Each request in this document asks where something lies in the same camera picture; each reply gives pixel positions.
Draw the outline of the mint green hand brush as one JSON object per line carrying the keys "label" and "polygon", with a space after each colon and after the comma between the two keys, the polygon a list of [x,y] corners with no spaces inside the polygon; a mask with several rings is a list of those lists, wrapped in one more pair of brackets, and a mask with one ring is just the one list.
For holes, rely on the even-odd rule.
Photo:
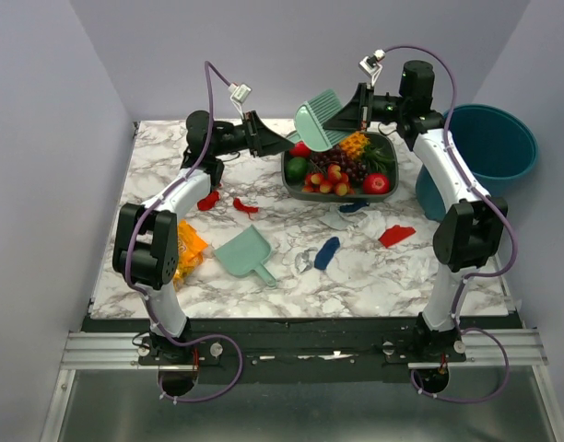
{"label": "mint green hand brush", "polygon": [[295,131],[287,139],[296,144],[303,142],[311,151],[322,153],[351,135],[350,131],[324,129],[323,125],[342,110],[341,102],[332,89],[303,102],[294,117]]}

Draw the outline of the red paper scrap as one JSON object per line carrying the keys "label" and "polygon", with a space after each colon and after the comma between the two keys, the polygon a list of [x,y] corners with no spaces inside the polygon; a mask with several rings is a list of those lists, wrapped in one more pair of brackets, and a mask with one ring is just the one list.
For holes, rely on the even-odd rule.
{"label": "red paper scrap", "polygon": [[217,202],[220,200],[220,194],[218,191],[212,191],[205,197],[204,199],[200,200],[197,203],[197,209],[202,212],[212,210]]}
{"label": "red paper scrap", "polygon": [[391,248],[403,240],[410,238],[415,233],[416,230],[413,227],[395,225],[387,228],[379,237],[379,241],[385,248]]}
{"label": "red paper scrap", "polygon": [[233,200],[233,207],[242,213],[245,213],[249,218],[252,218],[252,215],[259,213],[259,208],[256,206],[249,206],[244,204],[240,198],[235,198]]}

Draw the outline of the mint green dustpan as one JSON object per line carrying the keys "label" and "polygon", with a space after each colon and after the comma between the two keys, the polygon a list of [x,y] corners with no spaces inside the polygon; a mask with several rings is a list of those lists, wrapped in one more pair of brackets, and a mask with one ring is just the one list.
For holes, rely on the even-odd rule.
{"label": "mint green dustpan", "polygon": [[267,286],[276,287],[276,278],[265,267],[271,253],[271,245],[255,226],[214,250],[218,262],[231,275],[243,278],[255,273]]}

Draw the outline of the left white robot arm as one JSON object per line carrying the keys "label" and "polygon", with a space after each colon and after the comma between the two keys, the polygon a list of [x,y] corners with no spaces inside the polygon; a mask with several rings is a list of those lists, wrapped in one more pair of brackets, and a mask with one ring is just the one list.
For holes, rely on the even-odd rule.
{"label": "left white robot arm", "polygon": [[254,111],[242,114],[235,125],[197,110],[187,117],[185,126],[187,147],[180,171],[145,203],[121,207],[112,255],[113,270],[142,296],[150,330],[163,336],[159,351],[173,364],[184,362],[192,350],[190,339],[182,335],[188,318],[172,282],[179,261],[179,223],[218,188],[224,170],[221,156],[247,150],[254,157],[268,157],[293,147]]}

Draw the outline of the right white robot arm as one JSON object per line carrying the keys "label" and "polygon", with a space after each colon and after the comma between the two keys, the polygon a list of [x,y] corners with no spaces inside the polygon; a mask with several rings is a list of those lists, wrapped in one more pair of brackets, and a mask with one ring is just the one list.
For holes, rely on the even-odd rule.
{"label": "right white robot arm", "polygon": [[395,96],[376,95],[373,82],[368,82],[358,85],[348,104],[342,104],[332,90],[312,103],[330,145],[337,143],[339,135],[364,130],[371,122],[395,123],[444,203],[446,213],[433,236],[438,276],[421,313],[424,330],[410,341],[413,354],[424,361],[444,350],[441,333],[458,328],[467,283],[485,276],[482,269],[510,226],[507,203],[492,197],[478,182],[455,146],[449,116],[432,108],[434,80],[432,64],[411,60],[403,66]]}

